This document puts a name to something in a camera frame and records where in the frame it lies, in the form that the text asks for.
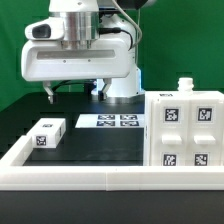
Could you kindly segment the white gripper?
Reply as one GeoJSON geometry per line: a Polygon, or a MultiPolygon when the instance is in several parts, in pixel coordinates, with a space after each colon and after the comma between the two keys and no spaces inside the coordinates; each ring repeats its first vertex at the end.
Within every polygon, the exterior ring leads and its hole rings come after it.
{"type": "Polygon", "coordinates": [[[54,103],[50,81],[105,78],[99,91],[99,100],[105,100],[111,78],[127,77],[133,65],[133,55],[122,39],[98,39],[86,50],[65,50],[57,41],[28,41],[21,55],[23,78],[44,81],[50,104],[54,103]]]}

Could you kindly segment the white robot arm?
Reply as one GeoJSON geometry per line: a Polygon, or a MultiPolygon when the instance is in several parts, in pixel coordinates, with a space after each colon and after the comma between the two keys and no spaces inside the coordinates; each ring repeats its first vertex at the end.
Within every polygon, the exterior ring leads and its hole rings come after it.
{"type": "Polygon", "coordinates": [[[40,81],[54,100],[53,81],[93,80],[96,100],[128,103],[141,96],[137,45],[142,31],[127,14],[156,0],[50,0],[49,17],[25,28],[21,74],[40,81]]]}

